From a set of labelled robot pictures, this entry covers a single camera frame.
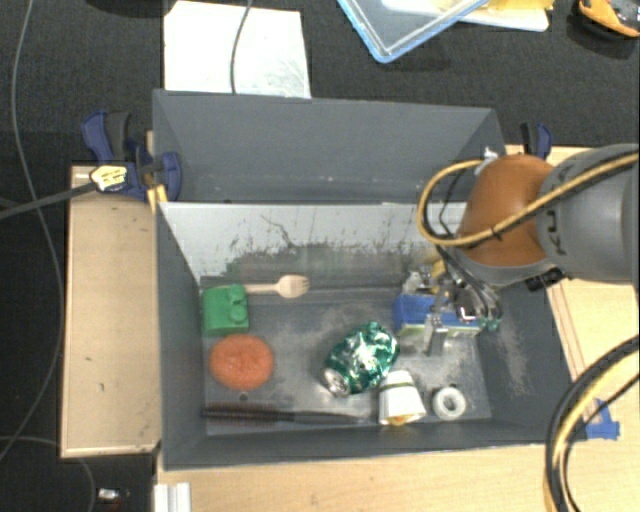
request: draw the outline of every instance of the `plastic container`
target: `plastic container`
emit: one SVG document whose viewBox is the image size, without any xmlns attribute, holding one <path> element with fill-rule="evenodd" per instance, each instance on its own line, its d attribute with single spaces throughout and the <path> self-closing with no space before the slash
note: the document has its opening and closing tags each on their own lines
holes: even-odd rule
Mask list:
<svg viewBox="0 0 640 512">
<path fill-rule="evenodd" d="M 393 0 L 338 0 L 373 58 L 392 62 L 450 27 L 487 0 L 424 0 L 433 12 L 410 14 L 394 9 Z"/>
</svg>

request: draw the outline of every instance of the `cable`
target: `cable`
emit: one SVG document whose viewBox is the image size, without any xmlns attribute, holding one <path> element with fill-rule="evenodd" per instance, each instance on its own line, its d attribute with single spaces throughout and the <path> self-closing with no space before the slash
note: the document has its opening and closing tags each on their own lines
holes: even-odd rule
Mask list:
<svg viewBox="0 0 640 512">
<path fill-rule="evenodd" d="M 595 182 L 599 181 L 603 177 L 606 177 L 607 175 L 617 174 L 637 160 L 638 153 L 636 152 L 596 165 L 588 171 L 579 174 L 568 182 L 539 197 L 519 212 L 507 217 L 501 222 L 498 222 L 495 226 L 483 231 L 479 231 L 472 235 L 464 236 L 462 238 L 448 239 L 446 237 L 437 235 L 431 227 L 428 217 L 424 215 L 424 210 L 426 208 L 426 205 L 428 204 L 431 193 L 433 192 L 436 184 L 445 176 L 448 176 L 449 174 L 452 174 L 460 169 L 466 169 L 479 165 L 482 160 L 468 160 L 466 162 L 454 164 L 438 172 L 427 183 L 424 190 L 422 191 L 420 201 L 418 202 L 418 229 L 422 236 L 424 236 L 428 241 L 432 242 L 435 245 L 441 245 L 443 247 L 478 245 L 482 242 L 486 242 L 491 238 L 499 236 L 500 234 L 505 233 L 510 229 L 513 229 L 518 224 L 524 222 L 530 217 L 533 217 L 538 211 L 550 207 L 554 201 L 563 198 L 569 193 L 577 193 L 581 186 L 590 186 L 592 184 L 595 184 Z"/>
<path fill-rule="evenodd" d="M 43 197 L 42 199 L 38 199 L 37 201 L 30 201 L 28 203 L 19 204 L 7 210 L 0 211 L 0 220 L 13 217 L 14 215 L 18 215 L 20 213 L 26 213 L 31 210 L 36 210 L 36 209 L 39 210 L 43 206 L 49 206 L 55 203 L 59 203 L 61 201 L 66 201 L 73 197 L 80 196 L 82 194 L 86 194 L 88 192 L 95 192 L 95 191 L 96 191 L 96 186 L 93 182 L 85 183 L 84 185 L 72 188 L 71 190 L 65 190 L 64 192 L 59 192 L 51 196 Z"/>
<path fill-rule="evenodd" d="M 0 441 L 8 441 L 10 439 L 12 439 L 11 436 L 0 436 Z M 20 436 L 16 439 L 16 441 L 25 442 L 25 443 L 43 444 L 45 446 L 52 446 L 54 448 L 59 448 L 58 443 L 56 443 L 55 441 L 44 439 L 42 437 Z M 84 470 L 85 474 L 87 475 L 87 480 L 89 480 L 89 489 L 90 489 L 91 499 L 89 501 L 89 506 L 87 507 L 87 512 L 91 512 L 93 510 L 93 507 L 96 504 L 96 481 L 93 477 L 93 472 L 91 471 L 91 468 L 89 467 L 89 465 L 83 459 L 77 459 L 77 460 L 82 466 L 82 469 Z"/>
<path fill-rule="evenodd" d="M 231 94 L 238 94 L 236 89 L 236 52 L 238 51 L 238 43 L 240 42 L 240 35 L 242 34 L 242 29 L 244 28 L 244 24 L 247 21 L 247 17 L 249 16 L 249 11 L 253 6 L 253 0 L 247 0 L 247 6 L 244 9 L 244 13 L 242 14 L 242 18 L 240 19 L 240 25 L 238 25 L 238 31 L 236 32 L 236 38 L 233 41 L 233 49 L 231 50 L 231 63 L 229 65 L 229 79 L 231 81 Z"/>
<path fill-rule="evenodd" d="M 465 172 L 467 172 L 467 170 L 468 169 L 463 169 L 461 171 L 458 171 L 458 174 L 456 174 L 453 180 L 451 180 L 451 183 L 449 184 L 449 188 L 447 188 L 447 193 L 444 197 L 444 201 L 442 203 L 442 208 L 440 209 L 440 213 L 438 214 L 438 221 L 440 222 L 440 225 L 447 233 L 448 238 L 453 238 L 453 233 L 449 230 L 449 226 L 447 226 L 447 223 L 444 221 L 444 218 L 443 218 L 444 212 L 447 209 L 447 206 L 449 205 L 449 201 L 451 201 L 451 196 L 453 195 L 453 191 L 456 188 L 458 181 L 460 181 L 460 178 L 462 178 L 462 176 L 465 174 Z"/>
<path fill-rule="evenodd" d="M 564 475 L 562 478 L 563 488 L 565 490 L 565 493 L 567 494 L 567 499 L 569 500 L 569 503 L 571 504 L 574 510 L 579 511 L 580 507 L 578 506 L 575 499 L 573 498 L 573 495 L 571 494 L 571 489 L 569 487 L 569 482 L 568 482 L 568 479 L 569 479 L 568 465 L 569 465 L 569 456 L 571 455 L 571 450 L 573 449 L 575 438 L 580 432 L 582 432 L 587 427 L 589 423 L 591 423 L 591 421 L 593 421 L 593 419 L 598 414 L 602 412 L 604 408 L 610 407 L 613 403 L 615 403 L 616 400 L 618 400 L 622 395 L 624 395 L 627 391 L 629 391 L 639 380 L 640 380 L 640 374 L 637 373 L 633 378 L 629 379 L 624 386 L 622 386 L 620 389 L 618 389 L 618 391 L 616 391 L 613 395 L 611 395 L 606 401 L 602 402 L 598 406 L 598 408 L 593 413 L 591 413 L 586 420 L 584 420 L 584 423 L 582 423 L 578 428 L 573 430 L 571 434 L 569 434 L 569 437 L 567 438 L 567 447 L 564 450 L 564 453 L 562 456 L 561 474 Z"/>
<path fill-rule="evenodd" d="M 29 0 L 29 3 L 27 5 L 27 10 L 25 12 L 25 16 L 24 16 L 24 21 L 22 23 L 22 28 L 20 30 L 20 37 L 18 40 L 18 46 L 16 48 L 16 56 L 15 56 L 15 61 L 13 63 L 13 69 L 11 72 L 11 123 L 12 123 L 12 127 L 13 127 L 13 132 L 15 135 L 15 142 L 16 142 L 16 149 L 18 151 L 18 156 L 20 158 L 20 163 L 22 166 L 22 171 L 24 173 L 24 177 L 25 180 L 27 182 L 27 185 L 29 187 L 29 192 L 31 194 L 31 198 L 33 201 L 38 201 L 38 195 L 36 194 L 35 191 L 35 187 L 33 186 L 33 180 L 31 179 L 31 173 L 29 172 L 29 166 L 27 165 L 27 159 L 25 157 L 24 154 L 24 149 L 22 147 L 22 141 L 20 140 L 20 130 L 18 127 L 18 109 L 17 109 L 17 85 L 18 85 L 18 68 L 20 65 L 20 56 L 22 54 L 22 47 L 24 46 L 24 39 L 25 39 L 25 35 L 27 32 L 27 28 L 29 26 L 29 20 L 31 19 L 31 12 L 33 10 L 33 4 L 34 4 L 34 0 Z M 22 431 L 24 430 L 24 428 L 27 426 L 27 424 L 29 423 L 29 421 L 31 420 L 31 417 L 33 416 L 35 410 L 37 409 L 38 405 L 40 404 L 40 401 L 42 400 L 42 397 L 44 396 L 44 393 L 46 391 L 46 389 L 49 387 L 49 383 L 51 382 L 51 379 L 53 377 L 55 368 L 56 368 L 56 363 L 58 360 L 58 354 L 60 353 L 60 349 L 62 347 L 62 340 L 63 340 L 63 328 L 64 328 L 64 292 L 63 292 L 63 283 L 62 283 L 62 271 L 60 269 L 60 261 L 58 260 L 58 255 L 56 254 L 56 249 L 55 246 L 53 244 L 53 240 L 51 238 L 51 232 L 49 231 L 49 227 L 47 226 L 47 223 L 44 219 L 44 215 L 42 214 L 42 210 L 40 209 L 39 206 L 36 206 L 36 212 L 38 214 L 38 219 L 40 221 L 40 226 L 42 227 L 43 233 L 44 233 L 44 237 L 46 239 L 47 242 L 47 246 L 49 248 L 49 253 L 51 254 L 51 261 L 53 264 L 53 269 L 54 269 L 54 274 L 55 274 L 55 278 L 56 278 L 56 286 L 57 286 L 57 291 L 58 291 L 58 333 L 57 333 L 57 339 L 56 339 L 56 344 L 55 344 L 55 350 L 53 353 L 53 356 L 51 358 L 51 364 L 49 365 L 49 369 L 47 370 L 47 374 L 45 376 L 44 382 L 42 383 L 40 390 L 38 391 L 38 394 L 36 395 L 36 398 L 34 399 L 31 407 L 29 408 L 29 411 L 27 412 L 27 414 L 25 415 L 24 419 L 22 420 L 22 422 L 20 423 L 20 425 L 18 426 L 18 428 L 16 429 L 15 433 L 11 436 L 0 436 L 0 440 L 1 441 L 7 441 L 6 446 L 4 447 L 4 449 L 2 450 L 2 452 L 0 453 L 0 464 L 2 463 L 2 461 L 6 458 L 7 454 L 9 453 L 9 451 L 11 450 L 11 448 L 13 447 L 13 445 L 16 442 L 31 442 L 31 443 L 39 443 L 39 444 L 44 444 L 44 445 L 48 445 L 48 446 L 53 446 L 53 447 L 58 447 L 57 443 L 55 443 L 54 441 L 50 441 L 48 439 L 43 439 L 40 437 L 34 437 L 34 436 L 22 436 Z M 89 485 L 90 485 L 90 500 L 89 500 L 89 505 L 87 507 L 87 511 L 91 512 L 93 510 L 93 507 L 95 505 L 96 502 L 96 485 L 95 485 L 95 479 L 93 477 L 93 473 L 91 472 L 91 468 L 87 465 L 87 463 L 80 459 L 79 460 L 80 464 L 82 465 L 82 468 L 84 470 L 84 472 L 87 475 L 87 479 L 89 480 Z"/>
<path fill-rule="evenodd" d="M 502 312 L 499 309 L 498 303 L 496 301 L 493 301 L 496 309 L 496 314 L 492 315 L 491 308 L 489 307 L 489 302 L 487 300 L 487 297 L 485 296 L 484 288 L 482 287 L 480 282 L 476 280 L 476 278 L 473 277 L 467 270 L 465 270 L 462 265 L 460 265 L 445 249 L 436 245 L 436 251 L 438 251 L 438 254 L 442 258 L 442 261 L 444 261 L 444 263 L 448 267 L 454 267 L 464 278 L 465 282 L 468 283 L 469 286 L 471 286 L 476 291 L 476 293 L 478 294 L 478 298 L 480 299 L 480 301 L 482 302 L 482 306 L 484 307 L 485 316 L 487 318 L 492 316 L 500 318 L 502 316 Z"/>
<path fill-rule="evenodd" d="M 20 203 L 16 203 L 11 199 L 5 199 L 4 197 L 0 197 L 0 206 L 2 208 L 13 208 L 14 206 L 18 206 Z"/>
<path fill-rule="evenodd" d="M 618 345 L 587 368 L 560 400 L 553 414 L 545 443 L 545 493 L 551 500 L 548 503 L 555 510 L 562 512 L 569 510 L 562 483 L 558 478 L 559 457 L 567 436 L 579 421 L 585 406 L 619 370 L 619 363 L 637 352 L 638 348 L 638 336 Z"/>
</svg>

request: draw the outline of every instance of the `gray bin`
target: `gray bin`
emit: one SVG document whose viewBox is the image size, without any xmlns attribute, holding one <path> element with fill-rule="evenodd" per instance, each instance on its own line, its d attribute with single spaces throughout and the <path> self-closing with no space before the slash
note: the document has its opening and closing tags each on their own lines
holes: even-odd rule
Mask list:
<svg viewBox="0 0 640 512">
<path fill-rule="evenodd" d="M 344 123 L 353 126 L 363 117 L 369 119 L 366 129 L 345 141 Z M 266 129 L 269 121 L 279 135 Z M 291 128 L 298 121 L 306 126 L 304 136 Z M 446 132 L 454 125 L 463 132 L 460 138 L 438 138 L 438 129 Z M 229 133 L 220 136 L 226 129 Z M 280 129 L 288 130 L 286 136 Z M 187 201 L 162 204 L 157 213 L 162 451 L 168 470 L 544 440 L 570 376 L 544 292 L 522 286 L 502 292 L 498 331 L 448 343 L 442 358 L 429 360 L 403 349 L 398 360 L 412 371 L 427 406 L 434 389 L 457 384 L 470 404 L 462 421 L 438 421 L 430 410 L 419 423 L 381 427 L 374 417 L 375 391 L 337 399 L 317 380 L 324 357 L 348 328 L 368 320 L 390 323 L 391 301 L 407 267 L 432 250 L 414 220 L 416 194 L 426 179 L 452 160 L 477 157 L 486 145 L 503 149 L 491 111 L 157 92 L 154 131 L 156 153 L 180 155 L 181 201 Z M 393 151 L 392 143 L 381 151 L 380 141 L 372 143 L 365 131 L 394 133 L 392 142 L 403 132 L 406 151 Z M 311 143 L 296 149 L 311 132 L 313 141 L 326 143 L 322 150 Z M 381 163 L 383 153 L 387 160 Z M 252 179 L 258 169 L 249 163 L 256 155 L 265 174 Z M 329 168 L 330 181 L 324 179 Z M 389 168 L 396 169 L 394 178 L 381 181 Z M 225 199 L 233 203 L 220 204 Z M 246 426 L 200 417 L 211 400 L 240 399 L 208 374 L 206 354 L 215 339 L 202 337 L 202 288 L 272 282 L 285 273 L 309 276 L 312 288 L 294 301 L 250 298 L 252 332 L 272 346 L 276 369 L 264 388 L 248 394 L 249 402 L 285 410 L 357 411 L 369 414 L 368 423 Z"/>
</svg>

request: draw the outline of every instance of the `wooden table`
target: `wooden table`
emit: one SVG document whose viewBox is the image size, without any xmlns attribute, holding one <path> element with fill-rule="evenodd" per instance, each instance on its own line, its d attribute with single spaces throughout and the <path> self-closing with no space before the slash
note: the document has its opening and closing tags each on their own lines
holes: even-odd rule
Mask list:
<svg viewBox="0 0 640 512">
<path fill-rule="evenodd" d="M 575 151 L 556 150 L 552 162 Z M 87 171 L 73 169 L 74 186 Z M 120 196 L 89 194 L 70 210 L 61 455 L 149 452 L 160 440 L 153 218 Z M 631 287 L 563 282 L 549 300 L 576 374 L 638 332 Z M 627 366 L 612 389 L 637 372 L 637 358 Z M 637 387 L 612 414 L 621 439 L 581 443 L 572 457 L 585 511 L 640 503 Z M 157 480 L 190 482 L 194 512 L 542 511 L 542 473 L 543 447 L 533 445 L 181 472 L 160 461 Z"/>
</svg>

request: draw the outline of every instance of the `orange ball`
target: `orange ball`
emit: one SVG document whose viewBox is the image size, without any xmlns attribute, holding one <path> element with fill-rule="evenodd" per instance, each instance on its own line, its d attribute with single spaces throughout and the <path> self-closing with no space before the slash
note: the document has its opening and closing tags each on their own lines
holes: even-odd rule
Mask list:
<svg viewBox="0 0 640 512">
<path fill-rule="evenodd" d="M 271 377 L 273 353 L 257 336 L 230 334 L 209 352 L 209 371 L 228 388 L 251 391 Z"/>
</svg>

